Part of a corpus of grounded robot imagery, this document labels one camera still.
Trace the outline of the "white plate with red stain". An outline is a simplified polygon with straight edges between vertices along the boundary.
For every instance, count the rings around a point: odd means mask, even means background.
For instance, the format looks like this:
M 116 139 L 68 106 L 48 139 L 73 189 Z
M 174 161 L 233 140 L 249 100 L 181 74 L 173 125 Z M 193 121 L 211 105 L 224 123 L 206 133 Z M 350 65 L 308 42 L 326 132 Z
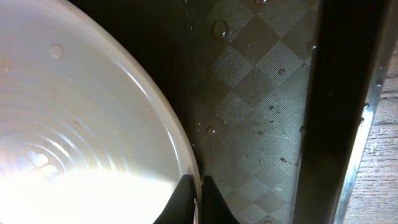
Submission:
M 169 102 L 68 1 L 1 2 L 1 222 L 153 223 L 197 162 Z

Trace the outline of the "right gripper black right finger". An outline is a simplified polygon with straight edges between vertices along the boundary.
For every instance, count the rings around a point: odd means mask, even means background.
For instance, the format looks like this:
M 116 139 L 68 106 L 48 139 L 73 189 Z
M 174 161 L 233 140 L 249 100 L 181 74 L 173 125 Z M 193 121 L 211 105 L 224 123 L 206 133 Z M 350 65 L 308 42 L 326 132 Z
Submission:
M 211 176 L 203 177 L 201 191 L 201 222 L 203 224 L 239 224 Z

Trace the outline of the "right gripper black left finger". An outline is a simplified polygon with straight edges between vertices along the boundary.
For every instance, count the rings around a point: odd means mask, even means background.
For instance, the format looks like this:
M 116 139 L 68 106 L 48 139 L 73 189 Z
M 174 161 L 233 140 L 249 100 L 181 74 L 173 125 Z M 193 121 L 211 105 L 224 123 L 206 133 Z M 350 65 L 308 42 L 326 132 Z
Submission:
M 185 174 L 154 224 L 193 224 L 196 199 L 194 179 Z

